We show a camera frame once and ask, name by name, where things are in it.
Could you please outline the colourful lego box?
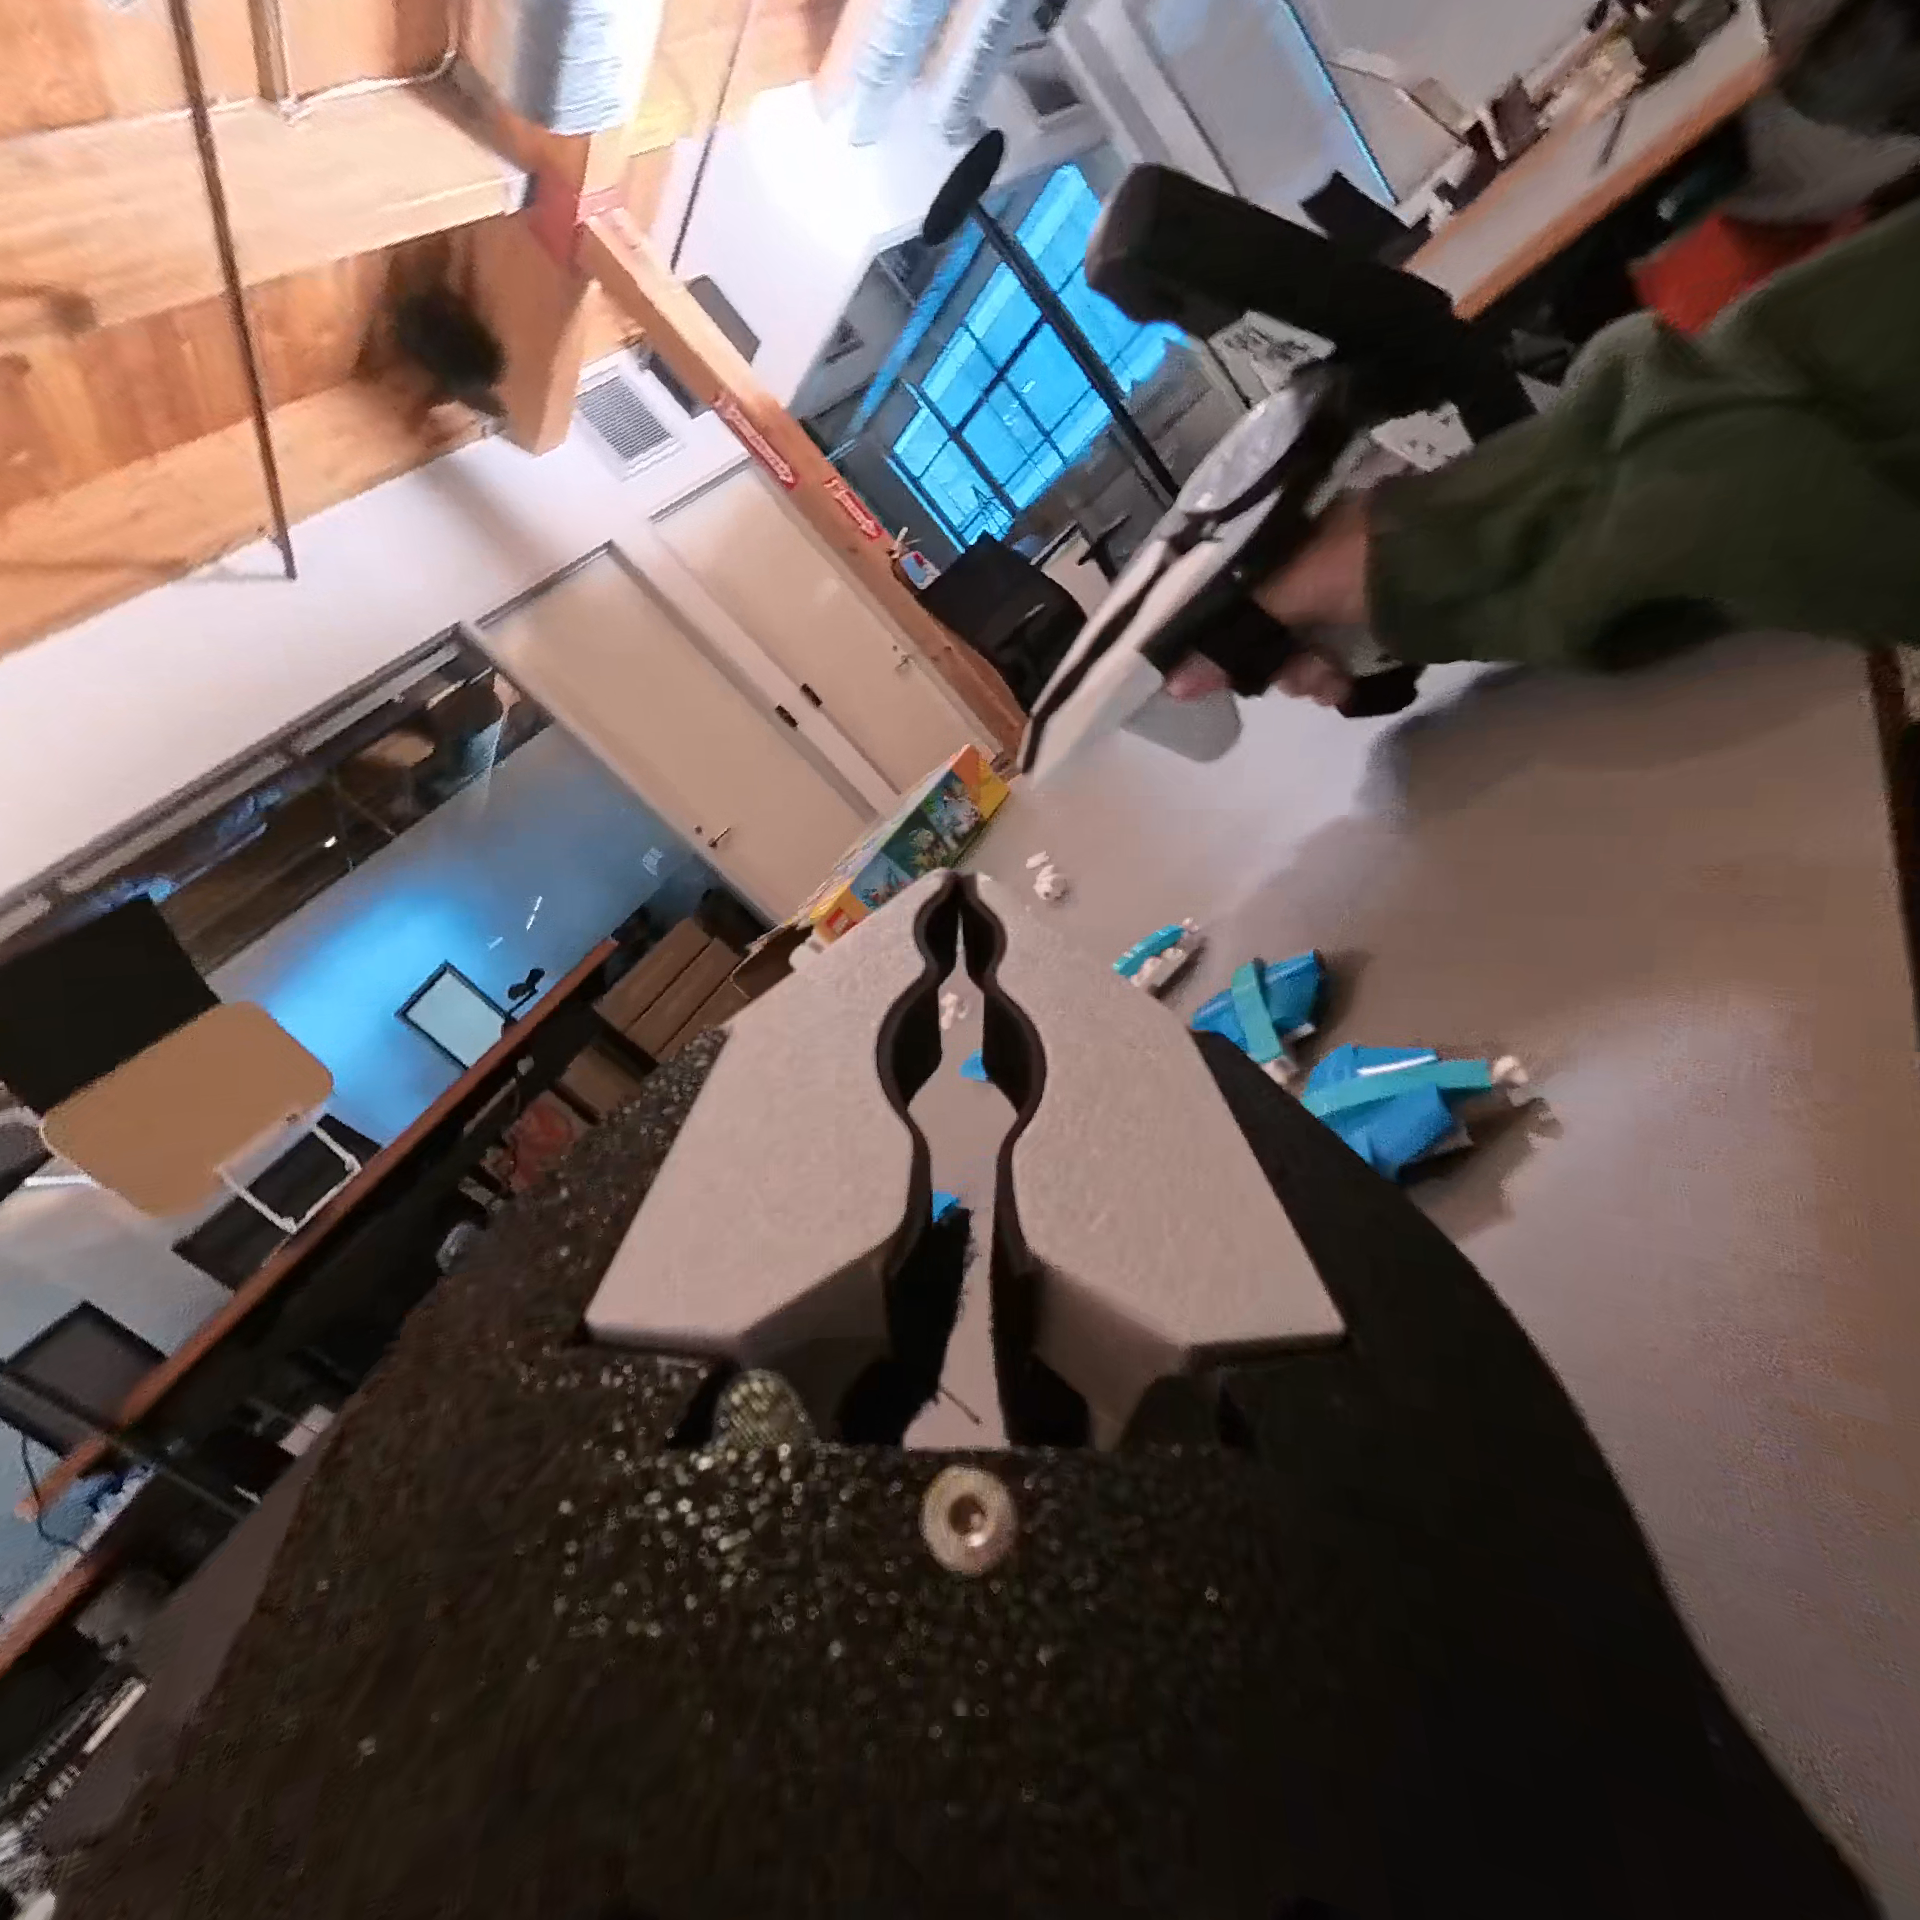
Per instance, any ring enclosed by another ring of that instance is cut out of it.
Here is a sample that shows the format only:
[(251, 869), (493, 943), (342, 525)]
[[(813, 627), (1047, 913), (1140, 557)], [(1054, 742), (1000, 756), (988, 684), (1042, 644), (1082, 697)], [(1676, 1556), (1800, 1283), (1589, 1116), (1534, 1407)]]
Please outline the colourful lego box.
[(991, 756), (955, 751), (839, 860), (794, 920), (819, 943), (835, 943), (922, 878), (954, 870), (1007, 798)]

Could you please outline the orange bin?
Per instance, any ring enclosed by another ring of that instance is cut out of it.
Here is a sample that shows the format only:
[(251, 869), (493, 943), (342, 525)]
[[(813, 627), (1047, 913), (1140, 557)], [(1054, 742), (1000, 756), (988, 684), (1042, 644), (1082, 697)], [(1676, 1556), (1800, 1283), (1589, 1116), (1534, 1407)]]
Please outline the orange bin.
[(1639, 308), (1678, 334), (1696, 335), (1726, 305), (1816, 252), (1827, 237), (1823, 224), (1756, 224), (1711, 212), (1634, 260), (1627, 278)]

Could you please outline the person's right hand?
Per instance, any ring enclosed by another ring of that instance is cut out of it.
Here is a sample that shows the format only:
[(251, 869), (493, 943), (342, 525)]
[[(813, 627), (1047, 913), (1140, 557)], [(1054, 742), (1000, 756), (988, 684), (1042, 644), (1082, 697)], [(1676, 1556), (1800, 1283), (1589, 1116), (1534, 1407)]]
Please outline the person's right hand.
[[(1368, 545), (1371, 499), (1350, 494), (1334, 500), (1294, 557), (1251, 591), (1253, 605), (1288, 632), (1367, 627)], [(1325, 709), (1341, 705), (1352, 693), (1347, 668), (1315, 646), (1288, 655), (1268, 686)]]

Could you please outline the black keyboard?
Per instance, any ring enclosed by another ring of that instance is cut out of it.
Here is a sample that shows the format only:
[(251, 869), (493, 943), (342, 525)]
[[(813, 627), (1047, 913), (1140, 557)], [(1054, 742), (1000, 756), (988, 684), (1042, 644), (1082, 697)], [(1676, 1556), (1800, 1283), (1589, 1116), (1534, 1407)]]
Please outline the black keyboard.
[(18, 1839), (45, 1819), (147, 1687), (134, 1667), (111, 1663), (82, 1691), (29, 1713), (24, 1733), (4, 1733), (4, 1839)]

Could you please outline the white air vent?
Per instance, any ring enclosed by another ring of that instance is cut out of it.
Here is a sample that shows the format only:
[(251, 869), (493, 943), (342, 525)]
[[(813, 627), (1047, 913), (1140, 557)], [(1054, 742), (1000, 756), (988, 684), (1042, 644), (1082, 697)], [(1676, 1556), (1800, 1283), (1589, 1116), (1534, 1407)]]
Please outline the white air vent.
[(682, 435), (628, 372), (604, 369), (584, 380), (573, 414), (621, 478), (646, 473), (682, 453)]

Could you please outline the long wooden desk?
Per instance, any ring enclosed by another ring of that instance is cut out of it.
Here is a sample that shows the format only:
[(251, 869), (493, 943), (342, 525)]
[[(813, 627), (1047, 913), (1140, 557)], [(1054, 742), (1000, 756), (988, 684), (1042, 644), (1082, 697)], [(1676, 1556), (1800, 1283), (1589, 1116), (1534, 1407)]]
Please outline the long wooden desk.
[(320, 1263), (346, 1247), (347, 1238), (381, 1224), (400, 1203), (423, 1197), (430, 1180), (464, 1180), (491, 1141), (516, 1121), (524, 1101), (546, 1093), (570, 1055), (589, 1043), (598, 1027), (592, 1005), (620, 952), (620, 942), (610, 936), (592, 945), (584, 960), (510, 1024), (475, 1067), (381, 1144), (298, 1231), (283, 1237), (231, 1291), (227, 1304), (138, 1379), (115, 1407), (92, 1413), (71, 1404), (68, 1413), (79, 1419), (78, 1444), (60, 1454), (45, 1473), (27, 1473), (27, 1487), (11, 1502), (8, 1516), (38, 1526), (76, 1484), (119, 1460), (141, 1457), (140, 1436), (158, 1425), (167, 1401), (228, 1353), (261, 1348), (267, 1336), (266, 1317), (282, 1317), (283, 1302), (302, 1302), (317, 1285)]

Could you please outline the open laptop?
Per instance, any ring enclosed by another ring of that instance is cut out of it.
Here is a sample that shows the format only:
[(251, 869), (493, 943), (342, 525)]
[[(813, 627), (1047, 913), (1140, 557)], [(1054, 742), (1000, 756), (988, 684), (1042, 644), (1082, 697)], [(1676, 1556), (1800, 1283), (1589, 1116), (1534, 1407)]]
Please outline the open laptop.
[(3, 1423), (60, 1455), (116, 1425), (163, 1348), (95, 1302), (76, 1302), (3, 1363)]

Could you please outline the large blue lego assembly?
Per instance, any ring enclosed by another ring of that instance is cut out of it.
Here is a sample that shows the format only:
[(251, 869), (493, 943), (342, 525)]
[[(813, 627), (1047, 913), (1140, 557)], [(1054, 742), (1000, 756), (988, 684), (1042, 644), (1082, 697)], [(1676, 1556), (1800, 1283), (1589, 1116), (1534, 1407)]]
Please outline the large blue lego assembly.
[(1302, 1109), (1357, 1159), (1399, 1184), (1428, 1160), (1474, 1144), (1471, 1126), (1534, 1101), (1517, 1057), (1469, 1057), (1430, 1046), (1334, 1046), (1301, 1089)]

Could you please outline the black office chair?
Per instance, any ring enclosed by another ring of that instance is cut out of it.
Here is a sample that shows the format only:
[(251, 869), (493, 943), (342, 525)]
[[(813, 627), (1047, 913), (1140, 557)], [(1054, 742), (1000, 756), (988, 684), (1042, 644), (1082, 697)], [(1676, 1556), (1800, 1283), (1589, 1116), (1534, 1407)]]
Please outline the black office chair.
[(1087, 622), (1042, 567), (991, 535), (919, 590), (923, 611), (999, 672), (1029, 713)]

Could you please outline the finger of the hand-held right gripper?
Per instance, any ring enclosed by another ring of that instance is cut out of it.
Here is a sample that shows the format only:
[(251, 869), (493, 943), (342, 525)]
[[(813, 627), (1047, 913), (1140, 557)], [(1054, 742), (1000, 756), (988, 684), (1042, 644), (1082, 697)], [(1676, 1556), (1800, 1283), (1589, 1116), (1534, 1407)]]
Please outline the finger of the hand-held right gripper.
[(1100, 739), (1156, 727), (1176, 709), (1168, 672), (1133, 637), (1076, 637), (1032, 701), (1023, 777), (1054, 777)]
[(1196, 587), (1184, 582), (1203, 548), (1198, 523), (1155, 533), (1122, 567), (1100, 611), (1035, 697), (1037, 705), (1148, 705), (1198, 651)]

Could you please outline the blue teal striped lego assembly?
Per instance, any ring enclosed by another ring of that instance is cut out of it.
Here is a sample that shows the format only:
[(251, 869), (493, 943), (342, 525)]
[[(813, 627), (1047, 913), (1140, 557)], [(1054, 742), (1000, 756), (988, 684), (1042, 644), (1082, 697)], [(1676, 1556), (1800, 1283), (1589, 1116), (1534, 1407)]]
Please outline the blue teal striped lego assembly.
[(1317, 1030), (1325, 989), (1327, 967), (1317, 948), (1277, 961), (1251, 960), (1235, 969), (1222, 991), (1190, 1012), (1188, 1028), (1235, 1045), (1260, 1067), (1283, 1067), (1292, 1060), (1292, 1045)]

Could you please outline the round black lamp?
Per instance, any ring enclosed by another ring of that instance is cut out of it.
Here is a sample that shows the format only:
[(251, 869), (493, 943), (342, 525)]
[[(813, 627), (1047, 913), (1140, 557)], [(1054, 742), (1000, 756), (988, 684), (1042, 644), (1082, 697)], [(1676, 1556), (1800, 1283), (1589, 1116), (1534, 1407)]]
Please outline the round black lamp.
[(1005, 134), (997, 127), (988, 127), (959, 158), (959, 161), (954, 165), (919, 228), (919, 240), (928, 249), (936, 249), (949, 241), (962, 224), (973, 216), (982, 196), (997, 181), (1003, 155)]

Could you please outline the stack of cardboard boxes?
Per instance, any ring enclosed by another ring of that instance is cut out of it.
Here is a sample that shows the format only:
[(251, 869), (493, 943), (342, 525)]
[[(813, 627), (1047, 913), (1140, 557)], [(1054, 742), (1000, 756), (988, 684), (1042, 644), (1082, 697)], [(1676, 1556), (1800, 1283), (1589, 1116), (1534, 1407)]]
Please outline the stack of cardboard boxes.
[(746, 1004), (735, 982), (742, 960), (741, 948), (703, 923), (682, 919), (646, 945), (592, 1009), (620, 1040), (662, 1063)]

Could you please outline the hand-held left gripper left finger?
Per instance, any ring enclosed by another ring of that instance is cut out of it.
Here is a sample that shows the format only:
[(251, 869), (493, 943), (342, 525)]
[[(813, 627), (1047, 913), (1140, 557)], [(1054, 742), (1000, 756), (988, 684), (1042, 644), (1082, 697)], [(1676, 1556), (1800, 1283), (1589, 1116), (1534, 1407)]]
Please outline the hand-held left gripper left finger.
[(836, 1443), (903, 1443), (962, 1304), (911, 1096), (943, 1055), (959, 880), (936, 872), (727, 1027), (584, 1310), (594, 1341), (790, 1385)]

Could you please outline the large grid window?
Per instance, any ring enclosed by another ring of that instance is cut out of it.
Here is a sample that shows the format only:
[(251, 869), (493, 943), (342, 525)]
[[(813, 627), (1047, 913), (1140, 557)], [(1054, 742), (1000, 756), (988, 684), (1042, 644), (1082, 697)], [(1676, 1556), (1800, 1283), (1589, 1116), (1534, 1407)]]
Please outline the large grid window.
[[(1115, 393), (1136, 401), (1184, 335), (1128, 319), (1090, 291), (1085, 249), (1096, 212), (1096, 155), (1064, 159), (991, 199), (991, 215), (1031, 255)], [(1093, 375), (973, 221), (962, 221), (932, 262), (903, 335), (903, 401), (882, 405), (880, 438), (890, 471), (943, 537), (967, 545), (1007, 537), (1085, 454), (1119, 445)]]

